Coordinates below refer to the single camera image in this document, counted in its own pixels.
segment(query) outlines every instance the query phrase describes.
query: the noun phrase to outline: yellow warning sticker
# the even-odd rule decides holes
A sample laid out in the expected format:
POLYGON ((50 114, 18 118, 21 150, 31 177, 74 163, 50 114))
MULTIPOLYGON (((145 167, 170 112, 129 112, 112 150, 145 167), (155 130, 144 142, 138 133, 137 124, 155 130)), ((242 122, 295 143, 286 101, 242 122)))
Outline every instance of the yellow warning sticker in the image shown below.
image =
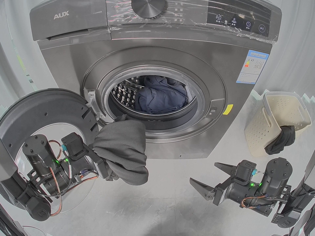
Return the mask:
POLYGON ((232 107, 233 107, 233 104, 227 105, 227 107, 226 107, 226 109, 225 109, 223 115, 228 115, 229 112, 231 111, 232 107))

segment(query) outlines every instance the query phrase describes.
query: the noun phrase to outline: gray cloth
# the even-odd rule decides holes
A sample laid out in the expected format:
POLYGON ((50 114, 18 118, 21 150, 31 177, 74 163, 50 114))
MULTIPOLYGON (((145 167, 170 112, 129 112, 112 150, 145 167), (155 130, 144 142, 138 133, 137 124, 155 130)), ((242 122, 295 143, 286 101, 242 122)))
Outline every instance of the gray cloth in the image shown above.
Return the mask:
POLYGON ((136 93, 135 109, 149 114, 164 114, 182 108, 187 101, 187 92, 182 85, 172 86, 167 79, 147 75, 143 89, 136 93))
POLYGON ((115 175, 131 185, 148 181, 146 168, 146 128, 138 120, 125 120, 107 124, 93 143, 94 152, 104 158, 115 175))

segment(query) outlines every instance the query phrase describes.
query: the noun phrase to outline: control knob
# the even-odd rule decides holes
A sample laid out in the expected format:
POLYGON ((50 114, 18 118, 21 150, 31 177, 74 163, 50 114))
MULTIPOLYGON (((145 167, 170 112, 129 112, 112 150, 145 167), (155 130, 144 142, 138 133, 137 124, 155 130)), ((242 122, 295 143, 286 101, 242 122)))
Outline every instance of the control knob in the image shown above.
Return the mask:
POLYGON ((165 3, 165 0, 131 0, 131 7, 142 18, 154 18, 163 11, 165 3))

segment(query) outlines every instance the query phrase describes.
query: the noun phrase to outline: aux logo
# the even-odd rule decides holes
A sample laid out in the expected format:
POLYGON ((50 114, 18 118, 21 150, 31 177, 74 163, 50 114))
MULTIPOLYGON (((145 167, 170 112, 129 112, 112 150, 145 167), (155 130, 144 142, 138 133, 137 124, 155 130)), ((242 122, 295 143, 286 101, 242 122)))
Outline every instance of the aux logo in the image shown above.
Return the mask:
POLYGON ((67 11, 65 11, 63 13, 59 13, 59 15, 56 14, 53 19, 55 20, 56 18, 62 18, 62 17, 65 17, 65 16, 69 16, 68 12, 69 11, 67 10, 67 11))

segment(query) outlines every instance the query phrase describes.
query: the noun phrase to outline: basket handle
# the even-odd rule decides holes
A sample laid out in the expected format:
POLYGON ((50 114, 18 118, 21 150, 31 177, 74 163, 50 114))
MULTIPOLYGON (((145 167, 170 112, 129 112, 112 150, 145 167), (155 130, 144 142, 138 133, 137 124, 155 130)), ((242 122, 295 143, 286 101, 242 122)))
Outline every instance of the basket handle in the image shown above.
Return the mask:
POLYGON ((271 121, 269 120, 269 116, 267 114, 266 108, 262 108, 262 114, 264 115, 267 125, 269 128, 271 128, 271 121))

